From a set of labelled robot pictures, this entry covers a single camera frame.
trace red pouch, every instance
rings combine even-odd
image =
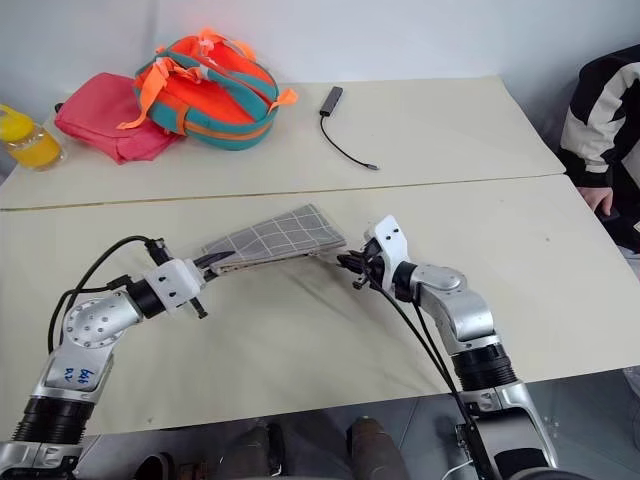
[[[166,133],[148,119],[130,130],[116,128],[139,112],[133,79],[100,73],[62,105],[55,124],[67,135],[102,150],[118,164],[153,160],[180,136]]]

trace orange backpack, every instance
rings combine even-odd
[[[279,92],[251,48],[211,29],[158,49],[136,72],[134,90],[140,116],[118,128],[137,127],[148,116],[169,131],[227,150],[257,144],[279,107],[298,99],[291,89]]]

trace yellow drink bottle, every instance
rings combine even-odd
[[[63,157],[62,148],[49,132],[6,105],[0,105],[0,140],[20,165],[33,170],[51,168]]]

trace white wall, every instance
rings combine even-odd
[[[640,43],[640,1],[0,0],[0,103],[42,120],[89,76],[131,75],[207,25],[283,82],[501,74],[554,145],[579,67]]]

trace white tabletop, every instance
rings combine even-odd
[[[164,236],[176,256],[313,202],[353,248],[396,216],[414,261],[464,272],[526,381],[640,363],[640,285],[564,176],[406,188],[2,212],[0,435],[46,358],[57,297],[112,242]],[[151,267],[126,248],[92,281]],[[215,280],[189,308],[132,328],[89,432],[122,432],[444,391],[377,294],[317,259]]]
[[[257,146],[227,152],[187,140],[153,162],[118,166],[87,147],[67,145],[68,160],[46,173],[16,168],[0,187],[0,208],[130,200],[433,184],[561,173],[498,77],[342,83],[326,129],[367,170],[322,137],[318,110],[331,84],[293,87]]]

